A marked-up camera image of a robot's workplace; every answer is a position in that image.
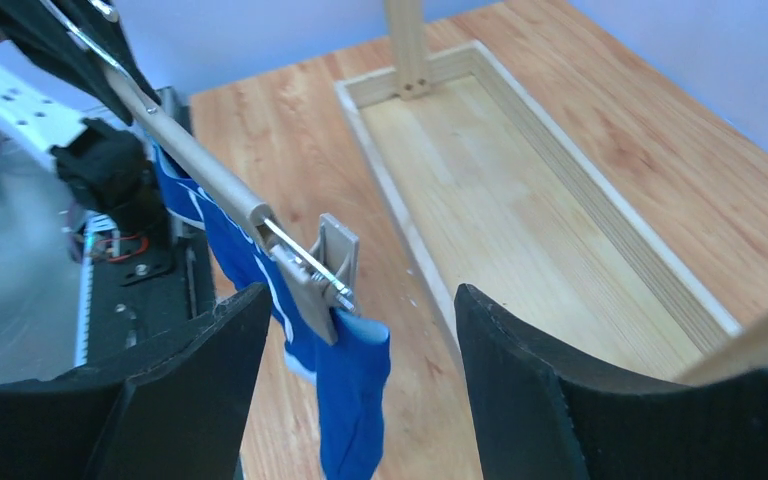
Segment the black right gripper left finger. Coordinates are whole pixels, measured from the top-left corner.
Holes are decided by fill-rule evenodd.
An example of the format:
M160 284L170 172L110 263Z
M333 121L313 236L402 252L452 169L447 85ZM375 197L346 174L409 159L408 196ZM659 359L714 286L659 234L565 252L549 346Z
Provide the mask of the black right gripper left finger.
M0 385L0 479L230 479L270 324L253 284L48 380Z

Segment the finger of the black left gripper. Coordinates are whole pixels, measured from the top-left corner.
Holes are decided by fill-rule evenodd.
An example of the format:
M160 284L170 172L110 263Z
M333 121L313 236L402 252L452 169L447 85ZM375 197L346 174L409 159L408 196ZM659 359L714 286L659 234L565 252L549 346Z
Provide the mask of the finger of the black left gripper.
M65 2L55 6L67 15ZM99 100L126 125L133 123L91 52L80 48L41 2L0 1L0 30L37 67Z
M89 40L88 46L117 70L145 106L160 100L136 65L121 25L118 9L112 1L66 1L67 16Z

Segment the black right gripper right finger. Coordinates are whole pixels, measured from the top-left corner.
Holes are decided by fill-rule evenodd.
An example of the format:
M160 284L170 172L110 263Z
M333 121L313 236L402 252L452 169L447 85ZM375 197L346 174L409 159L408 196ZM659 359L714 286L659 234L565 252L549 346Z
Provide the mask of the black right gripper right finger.
M699 387L610 364L477 287L454 308L487 479L768 479L768 367Z

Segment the blue underwear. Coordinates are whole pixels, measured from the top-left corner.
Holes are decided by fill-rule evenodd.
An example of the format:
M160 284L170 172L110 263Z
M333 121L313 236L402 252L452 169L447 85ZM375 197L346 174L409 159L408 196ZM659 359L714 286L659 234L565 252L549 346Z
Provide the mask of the blue underwear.
M371 478L384 448L382 401L391 371L388 327L335 310L331 317L338 339L333 345L327 344L303 321L278 265L269 255L158 143L152 150L167 210L205 231L219 268L236 289L252 283L269 286L272 315L285 336L285 363L316 388L320 462L326 478Z

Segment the wooden hanger holding blue underwear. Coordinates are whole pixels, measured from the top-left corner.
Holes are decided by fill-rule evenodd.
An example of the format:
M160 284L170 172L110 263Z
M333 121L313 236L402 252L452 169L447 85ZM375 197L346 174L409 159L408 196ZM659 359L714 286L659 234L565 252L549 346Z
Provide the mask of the wooden hanger holding blue underwear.
M283 230L272 208L152 100L120 62L53 2L41 5L99 59L106 81L134 119L260 248L270 252L305 323L324 342L335 344L338 335L332 315L338 310L357 312L352 287L358 237L333 215L323 213L313 246L307 249L298 244Z

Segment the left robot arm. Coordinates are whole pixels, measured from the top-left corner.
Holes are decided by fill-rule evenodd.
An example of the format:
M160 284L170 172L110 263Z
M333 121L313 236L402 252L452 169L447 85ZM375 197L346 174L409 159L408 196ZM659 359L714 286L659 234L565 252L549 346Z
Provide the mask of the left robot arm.
M126 126L135 117L107 70L152 115L161 100L141 73L110 1L0 1L0 41L35 66L95 97ZM109 216L129 234L167 223L142 141L27 85L0 65L0 131L71 190L82 207Z

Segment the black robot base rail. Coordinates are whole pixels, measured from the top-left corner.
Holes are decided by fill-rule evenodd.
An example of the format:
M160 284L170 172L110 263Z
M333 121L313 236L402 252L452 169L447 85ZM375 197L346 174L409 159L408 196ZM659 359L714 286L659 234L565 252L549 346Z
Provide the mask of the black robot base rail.
M216 299L204 233L177 218L148 248L107 215L85 215L73 364L120 353L205 312Z

